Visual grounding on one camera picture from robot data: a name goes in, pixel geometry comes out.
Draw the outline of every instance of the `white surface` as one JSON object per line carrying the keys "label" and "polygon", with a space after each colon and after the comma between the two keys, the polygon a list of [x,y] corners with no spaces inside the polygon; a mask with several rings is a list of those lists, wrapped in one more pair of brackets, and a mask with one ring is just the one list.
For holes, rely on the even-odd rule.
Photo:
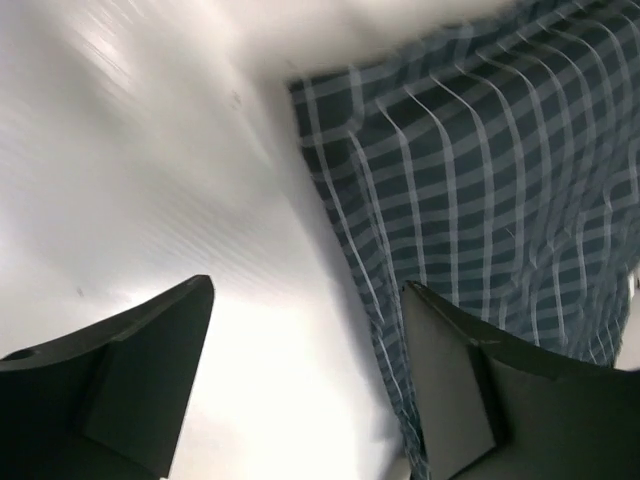
{"label": "white surface", "polygon": [[640,369],[640,295],[635,290],[635,281],[630,281],[632,292],[631,314],[624,332],[622,350],[616,367],[621,370]]}
{"label": "white surface", "polygon": [[505,1],[0,2],[0,355],[210,274],[172,480],[381,480],[395,420],[278,79]]}

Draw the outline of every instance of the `black plastic part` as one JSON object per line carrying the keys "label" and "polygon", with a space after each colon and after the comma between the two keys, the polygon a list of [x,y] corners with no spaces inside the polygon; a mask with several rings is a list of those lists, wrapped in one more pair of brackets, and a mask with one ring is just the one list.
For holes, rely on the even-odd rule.
{"label": "black plastic part", "polygon": [[403,303],[434,480],[640,478],[640,372],[545,351],[418,284]]}
{"label": "black plastic part", "polygon": [[213,297],[193,277],[0,361],[0,478],[168,477]]}

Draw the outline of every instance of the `screw hole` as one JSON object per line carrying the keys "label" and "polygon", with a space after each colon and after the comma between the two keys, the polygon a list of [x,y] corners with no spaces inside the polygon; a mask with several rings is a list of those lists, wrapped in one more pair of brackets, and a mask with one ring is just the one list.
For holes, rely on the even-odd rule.
{"label": "screw hole", "polygon": [[34,355],[37,355],[38,351],[34,348],[25,348],[23,350],[18,350],[17,352],[13,352],[10,355],[7,355],[2,359],[3,362],[10,362],[12,360],[24,360],[25,358],[31,358]]}

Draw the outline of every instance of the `cloth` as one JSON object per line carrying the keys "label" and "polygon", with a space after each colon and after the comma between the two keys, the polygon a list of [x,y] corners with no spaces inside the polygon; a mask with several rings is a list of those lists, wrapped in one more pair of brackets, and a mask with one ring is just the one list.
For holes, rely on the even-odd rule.
{"label": "cloth", "polygon": [[291,87],[301,148],[429,478],[399,290],[612,365],[639,260],[638,0],[521,1]]}

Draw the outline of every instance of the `plaid fabric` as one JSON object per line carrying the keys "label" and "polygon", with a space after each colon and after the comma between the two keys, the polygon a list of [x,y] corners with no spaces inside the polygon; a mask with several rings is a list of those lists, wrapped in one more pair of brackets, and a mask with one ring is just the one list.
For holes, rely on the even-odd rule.
{"label": "plaid fabric", "polygon": [[613,364],[640,253],[639,0],[521,1],[291,91],[413,478],[429,474],[406,281],[543,348]]}

